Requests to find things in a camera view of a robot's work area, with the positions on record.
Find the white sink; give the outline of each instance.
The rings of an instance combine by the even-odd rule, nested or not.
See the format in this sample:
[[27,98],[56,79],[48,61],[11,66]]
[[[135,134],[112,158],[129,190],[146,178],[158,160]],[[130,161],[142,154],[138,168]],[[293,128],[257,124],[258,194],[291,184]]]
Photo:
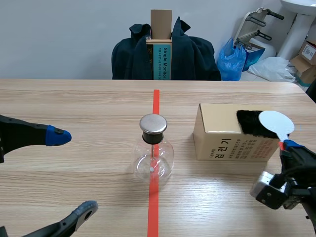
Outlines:
[[282,5],[297,16],[278,53],[278,57],[290,60],[300,51],[316,16],[316,0],[280,0]]
[[290,11],[316,16],[316,0],[281,0],[281,3]]

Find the blue plastic bag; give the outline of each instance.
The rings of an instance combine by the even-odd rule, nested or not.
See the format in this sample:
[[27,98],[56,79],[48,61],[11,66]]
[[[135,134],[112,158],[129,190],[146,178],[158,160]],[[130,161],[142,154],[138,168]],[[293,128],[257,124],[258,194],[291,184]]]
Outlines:
[[222,80],[240,80],[241,72],[246,61],[246,52],[241,46],[234,48],[233,38],[230,38],[222,48],[217,67],[221,72]]

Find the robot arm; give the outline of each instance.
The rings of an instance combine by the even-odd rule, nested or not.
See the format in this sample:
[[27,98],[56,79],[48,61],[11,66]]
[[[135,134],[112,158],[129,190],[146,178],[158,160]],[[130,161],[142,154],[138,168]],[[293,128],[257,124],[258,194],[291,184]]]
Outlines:
[[[71,141],[71,135],[51,125],[28,123],[0,115],[0,163],[4,155],[30,145],[60,146]],[[98,210],[96,201],[86,201],[65,219],[25,237],[69,237]],[[0,237],[8,237],[0,227]]]
[[250,194],[271,209],[304,207],[316,233],[316,154],[291,140],[280,144],[281,174],[263,172]]

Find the white paddle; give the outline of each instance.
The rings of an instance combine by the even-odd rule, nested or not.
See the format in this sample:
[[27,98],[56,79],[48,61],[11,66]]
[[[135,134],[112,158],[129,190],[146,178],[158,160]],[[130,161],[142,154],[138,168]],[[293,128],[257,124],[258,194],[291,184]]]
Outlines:
[[288,134],[295,129],[294,123],[284,114],[277,111],[263,111],[259,114],[260,123],[277,134],[281,142],[288,139]]

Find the metal lid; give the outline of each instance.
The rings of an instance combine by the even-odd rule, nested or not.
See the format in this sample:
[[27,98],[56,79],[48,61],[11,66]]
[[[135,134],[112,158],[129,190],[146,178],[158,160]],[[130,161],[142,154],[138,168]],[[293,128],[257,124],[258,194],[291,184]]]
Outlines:
[[167,120],[161,115],[149,114],[142,117],[139,126],[145,133],[157,135],[167,129]]

